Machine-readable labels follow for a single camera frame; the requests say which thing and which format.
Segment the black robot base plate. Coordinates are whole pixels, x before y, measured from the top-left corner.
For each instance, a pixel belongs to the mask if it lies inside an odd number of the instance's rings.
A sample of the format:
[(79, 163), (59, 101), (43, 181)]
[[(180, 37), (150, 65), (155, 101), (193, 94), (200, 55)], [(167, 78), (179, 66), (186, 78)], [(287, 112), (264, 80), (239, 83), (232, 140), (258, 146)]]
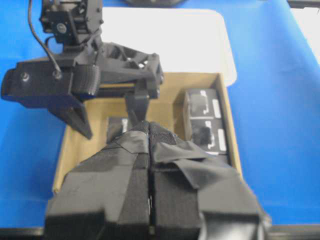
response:
[(125, 0), (124, 2), (133, 7), (171, 8), (180, 3), (183, 3), (184, 0)]

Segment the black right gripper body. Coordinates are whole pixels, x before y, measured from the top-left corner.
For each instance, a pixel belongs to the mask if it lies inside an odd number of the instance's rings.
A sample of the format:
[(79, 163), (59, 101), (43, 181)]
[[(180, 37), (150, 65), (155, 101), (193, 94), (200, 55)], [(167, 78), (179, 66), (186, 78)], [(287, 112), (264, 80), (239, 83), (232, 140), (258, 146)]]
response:
[(115, 43), (105, 43), (97, 51), (64, 52), (56, 61), (62, 74), (59, 79), (46, 57), (18, 62), (2, 80), (1, 98), (26, 108), (78, 108), (82, 101), (97, 96), (103, 84), (143, 81), (143, 88), (154, 99), (164, 81), (158, 54)]

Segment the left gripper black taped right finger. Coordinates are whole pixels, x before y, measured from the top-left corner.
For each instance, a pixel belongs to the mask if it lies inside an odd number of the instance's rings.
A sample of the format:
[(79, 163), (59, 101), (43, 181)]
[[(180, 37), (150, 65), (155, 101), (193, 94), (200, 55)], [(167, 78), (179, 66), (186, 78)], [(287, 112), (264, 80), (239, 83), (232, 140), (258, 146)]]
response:
[(152, 122), (149, 147), (159, 240), (265, 240), (271, 220), (237, 170)]

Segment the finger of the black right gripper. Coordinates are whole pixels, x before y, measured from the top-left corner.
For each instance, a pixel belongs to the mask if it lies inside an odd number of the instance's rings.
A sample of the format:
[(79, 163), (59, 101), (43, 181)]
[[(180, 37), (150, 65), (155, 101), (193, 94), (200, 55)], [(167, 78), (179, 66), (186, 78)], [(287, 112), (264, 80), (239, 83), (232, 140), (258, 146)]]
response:
[(144, 121), (149, 107), (149, 96), (147, 94), (127, 93), (124, 99), (129, 122), (139, 123)]
[(83, 102), (77, 98), (53, 98), (46, 104), (48, 111), (90, 140), (93, 136)]

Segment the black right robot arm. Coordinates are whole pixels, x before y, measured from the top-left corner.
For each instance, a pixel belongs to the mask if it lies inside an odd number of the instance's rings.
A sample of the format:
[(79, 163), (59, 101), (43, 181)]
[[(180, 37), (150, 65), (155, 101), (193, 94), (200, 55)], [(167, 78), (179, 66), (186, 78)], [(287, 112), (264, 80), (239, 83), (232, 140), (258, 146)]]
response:
[(174, 76), (153, 107), (184, 136), (147, 121), (164, 73), (157, 54), (101, 38), (100, 0), (44, 0), (43, 31), (63, 45), (22, 61), (2, 80), (1, 98), (47, 109), (87, 139), (95, 98), (123, 98), (127, 118), (109, 118), (106, 146), (86, 160), (74, 151), (57, 166), (43, 228), (2, 228), (3, 240), (266, 240), (271, 220), (242, 177), (227, 90), (221, 74), (208, 82)]

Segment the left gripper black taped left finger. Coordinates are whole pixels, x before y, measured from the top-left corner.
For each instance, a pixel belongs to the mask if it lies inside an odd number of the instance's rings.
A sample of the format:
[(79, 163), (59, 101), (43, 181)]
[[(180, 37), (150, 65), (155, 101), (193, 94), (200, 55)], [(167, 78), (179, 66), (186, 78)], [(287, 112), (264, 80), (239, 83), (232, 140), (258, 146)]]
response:
[(45, 239), (148, 239), (149, 165), (143, 121), (66, 174), (48, 203)]

